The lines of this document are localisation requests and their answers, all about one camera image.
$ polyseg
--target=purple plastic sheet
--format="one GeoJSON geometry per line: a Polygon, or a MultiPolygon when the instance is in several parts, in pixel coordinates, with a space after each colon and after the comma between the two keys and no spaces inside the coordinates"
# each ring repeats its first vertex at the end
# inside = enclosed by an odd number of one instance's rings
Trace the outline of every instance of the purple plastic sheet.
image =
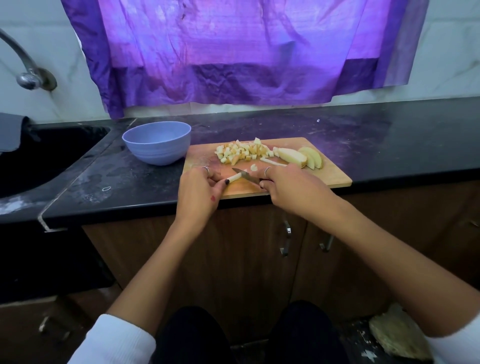
{"type": "Polygon", "coordinates": [[[320,104],[404,84],[428,7],[428,0],[62,3],[112,118],[125,107],[186,102],[320,104]]]}

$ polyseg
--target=hand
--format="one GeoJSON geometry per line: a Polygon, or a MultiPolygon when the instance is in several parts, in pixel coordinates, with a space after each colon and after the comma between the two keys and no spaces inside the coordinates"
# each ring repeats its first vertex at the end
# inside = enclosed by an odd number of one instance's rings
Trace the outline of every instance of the hand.
{"type": "Polygon", "coordinates": [[[266,189],[274,205],[283,210],[301,216],[315,225],[332,233],[332,224],[337,224],[343,217],[349,204],[332,192],[319,178],[301,170],[290,163],[286,167],[272,166],[252,172],[261,181],[260,186],[266,189]]]}
{"type": "Polygon", "coordinates": [[[175,221],[200,234],[210,216],[218,207],[225,190],[225,180],[219,173],[210,169],[211,176],[203,167],[195,167],[180,177],[177,216],[175,221]]]}

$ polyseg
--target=black pants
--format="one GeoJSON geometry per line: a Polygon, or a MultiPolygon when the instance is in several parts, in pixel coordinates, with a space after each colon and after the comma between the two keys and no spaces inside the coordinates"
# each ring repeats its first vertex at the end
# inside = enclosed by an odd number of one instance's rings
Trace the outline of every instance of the black pants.
{"type": "MultiPolygon", "coordinates": [[[[155,364],[234,364],[220,325],[200,307],[184,307],[157,337],[155,364]]],[[[273,328],[265,352],[267,364],[348,363],[347,354],[328,319],[306,301],[290,304],[273,328]]]]}

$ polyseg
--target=granite countertop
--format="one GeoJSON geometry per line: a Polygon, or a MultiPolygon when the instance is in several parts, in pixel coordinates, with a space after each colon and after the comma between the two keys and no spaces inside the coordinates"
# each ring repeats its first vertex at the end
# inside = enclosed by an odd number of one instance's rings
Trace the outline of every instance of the granite countertop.
{"type": "Polygon", "coordinates": [[[109,128],[109,133],[92,149],[74,162],[63,173],[37,188],[20,194],[0,198],[0,225],[28,224],[30,228],[43,227],[38,221],[42,211],[67,188],[114,140],[122,135],[133,119],[86,121],[54,124],[60,127],[102,126],[109,128]]]}
{"type": "MultiPolygon", "coordinates": [[[[192,144],[303,136],[353,180],[338,194],[480,178],[480,97],[137,119],[192,126],[192,144]]],[[[175,213],[184,160],[147,165],[121,135],[43,212],[50,228],[175,213]]],[[[219,208],[270,203],[221,200],[219,208]]]]}

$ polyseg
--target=white tile wall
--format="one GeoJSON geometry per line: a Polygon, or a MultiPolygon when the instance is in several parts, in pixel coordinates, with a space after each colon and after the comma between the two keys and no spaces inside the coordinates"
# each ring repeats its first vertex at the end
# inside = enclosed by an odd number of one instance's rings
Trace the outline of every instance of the white tile wall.
{"type": "MultiPolygon", "coordinates": [[[[60,0],[6,1],[0,27],[59,83],[52,94],[20,88],[15,75],[23,65],[0,41],[0,112],[27,115],[41,123],[108,117],[60,0]]],[[[480,96],[480,0],[430,0],[409,84],[337,96],[326,105],[469,96],[480,96]]],[[[126,113],[141,117],[271,108],[190,103],[135,107],[126,113]]]]}

